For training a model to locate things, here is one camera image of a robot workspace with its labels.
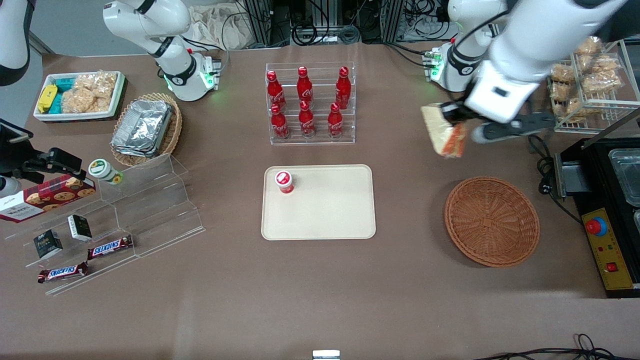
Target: white cloth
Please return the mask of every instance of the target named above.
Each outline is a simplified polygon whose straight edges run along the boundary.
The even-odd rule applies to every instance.
[[[189,7],[191,14],[191,39],[220,46],[223,49],[242,49],[254,43],[251,29],[248,27],[249,15],[242,6],[235,3],[215,5],[193,5]]]

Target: coca-cola bottle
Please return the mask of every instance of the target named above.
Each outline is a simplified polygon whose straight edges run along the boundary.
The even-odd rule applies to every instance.
[[[349,80],[349,68],[343,66],[340,68],[340,77],[335,84],[335,102],[338,103],[340,109],[344,110],[349,105],[351,97],[351,81]]]
[[[298,68],[298,97],[300,101],[304,100],[309,103],[309,108],[314,108],[314,87],[311,80],[307,77],[307,68],[301,66]]]
[[[306,139],[311,139],[316,135],[316,126],[314,125],[314,114],[309,109],[309,102],[306,100],[300,101],[300,130],[302,130],[302,136]]]
[[[332,140],[338,140],[342,137],[342,114],[340,106],[337,102],[331,104],[331,112],[329,113],[329,136]]]
[[[271,127],[273,133],[279,139],[288,139],[290,137],[289,127],[287,126],[287,118],[280,113],[280,105],[271,105]]]
[[[269,81],[269,85],[267,85],[269,100],[272,104],[280,105],[280,109],[284,110],[287,107],[287,101],[284,99],[284,90],[278,81],[276,72],[273,70],[267,71],[267,80]]]

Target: table surface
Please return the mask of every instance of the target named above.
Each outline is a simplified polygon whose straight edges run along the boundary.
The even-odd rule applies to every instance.
[[[356,144],[269,144],[265,64],[299,61],[355,61]],[[150,56],[44,57],[45,75],[98,69],[127,76],[126,103],[168,92]],[[179,102],[174,155],[191,172],[187,190],[206,232],[57,297],[23,270],[22,242],[4,242],[0,357],[306,359],[337,348],[344,359],[462,360],[574,347],[578,332],[640,357],[638,300],[604,298],[584,231],[538,193],[538,157],[524,138],[469,143],[459,160],[434,153],[420,106],[446,98],[382,45],[234,51],[218,91]],[[37,149],[59,146],[88,163],[113,158],[113,124],[30,119],[28,128]],[[577,139],[556,135],[550,146]],[[352,163],[373,171],[373,238],[262,238],[265,169]],[[513,183],[538,211],[540,244],[522,265],[485,268],[449,239],[446,196],[473,176]]]

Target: white jar with green lid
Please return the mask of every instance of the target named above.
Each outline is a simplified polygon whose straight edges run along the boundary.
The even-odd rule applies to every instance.
[[[122,181],[122,173],[114,169],[105,159],[96,159],[89,164],[89,174],[107,184],[117,185]]]

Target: wicker basket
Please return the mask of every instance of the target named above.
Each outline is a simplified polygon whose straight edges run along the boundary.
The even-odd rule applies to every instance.
[[[176,104],[175,100],[173,100],[170,96],[158,93],[142,95],[136,100],[162,100],[167,104],[171,104],[171,106],[173,106],[171,119],[169,120],[169,125],[167,126],[166,132],[164,133],[162,144],[160,145],[160,154],[171,154],[175,149],[175,146],[178,144],[178,138],[180,137],[180,132],[182,131],[182,115],[180,114],[180,108],[178,108],[178,104]],[[121,112],[120,117],[118,117],[118,122],[116,123],[116,126],[113,130],[114,135],[116,131],[118,131],[118,127],[120,127],[120,124],[122,123],[122,118],[124,117],[124,114],[127,112],[127,110],[131,107],[131,104],[133,104],[133,101],[129,103],[129,105],[127,105],[127,107]],[[111,152],[119,163],[130,167],[144,163],[145,161],[151,159],[145,158],[143,156],[120,154],[119,152],[115,151],[113,146],[111,147]]]
[[[465,255],[494,268],[522,263],[540,239],[540,221],[529,199],[495,177],[458,184],[447,198],[445,223]]]

